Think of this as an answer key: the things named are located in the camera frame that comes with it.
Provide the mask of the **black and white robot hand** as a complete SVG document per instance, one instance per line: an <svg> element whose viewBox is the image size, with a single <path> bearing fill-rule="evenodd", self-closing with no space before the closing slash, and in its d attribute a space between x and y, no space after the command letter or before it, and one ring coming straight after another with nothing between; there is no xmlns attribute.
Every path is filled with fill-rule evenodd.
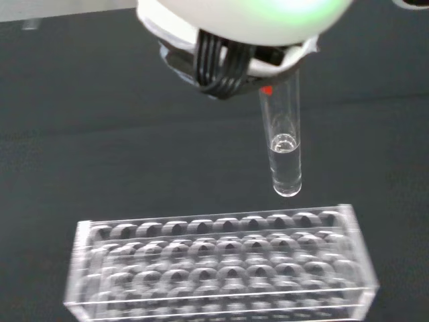
<svg viewBox="0 0 429 322"><path fill-rule="evenodd" d="M280 83L317 50L352 1L138 1L165 64L199 92L228 99Z"/></svg>

